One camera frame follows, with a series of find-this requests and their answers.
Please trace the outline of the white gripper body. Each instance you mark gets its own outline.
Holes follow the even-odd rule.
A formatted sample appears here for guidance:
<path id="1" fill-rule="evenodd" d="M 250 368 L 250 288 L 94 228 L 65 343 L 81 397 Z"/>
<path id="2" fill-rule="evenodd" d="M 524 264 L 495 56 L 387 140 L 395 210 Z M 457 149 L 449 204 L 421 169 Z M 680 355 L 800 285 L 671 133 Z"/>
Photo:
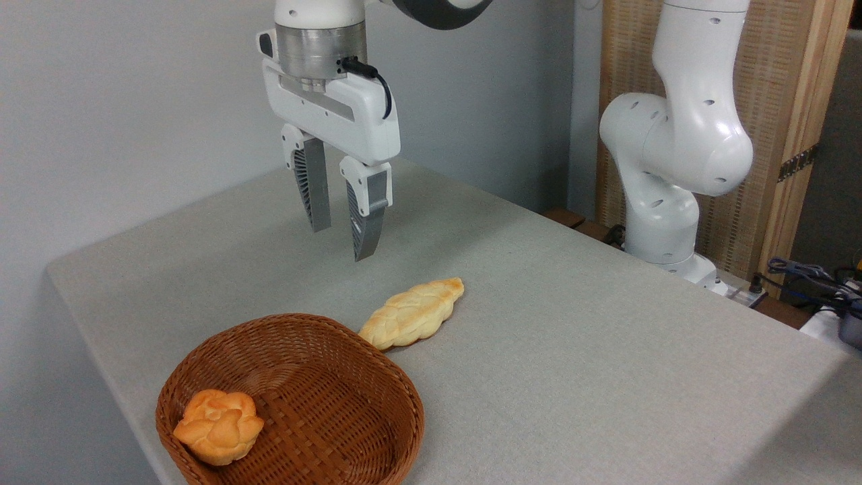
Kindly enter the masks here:
<path id="1" fill-rule="evenodd" d="M 275 40 L 275 30 L 258 34 L 265 91 L 276 116 L 367 166 L 400 153 L 394 95 L 378 81 L 353 73 L 330 80 L 324 92 L 304 91 L 278 64 Z"/>

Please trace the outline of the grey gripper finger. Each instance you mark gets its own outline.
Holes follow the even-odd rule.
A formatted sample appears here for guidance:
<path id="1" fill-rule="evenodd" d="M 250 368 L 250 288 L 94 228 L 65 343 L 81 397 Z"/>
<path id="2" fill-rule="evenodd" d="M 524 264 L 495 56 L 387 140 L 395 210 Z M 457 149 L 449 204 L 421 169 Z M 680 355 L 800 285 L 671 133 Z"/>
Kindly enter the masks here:
<path id="1" fill-rule="evenodd" d="M 392 206 L 392 168 L 388 162 L 367 166 L 346 156 L 339 169 L 347 185 L 354 259 L 364 260 L 378 248 L 385 211 Z"/>
<path id="2" fill-rule="evenodd" d="M 281 130 L 286 166 L 292 170 L 311 229 L 331 227 L 329 184 L 324 143 L 292 124 Z"/>

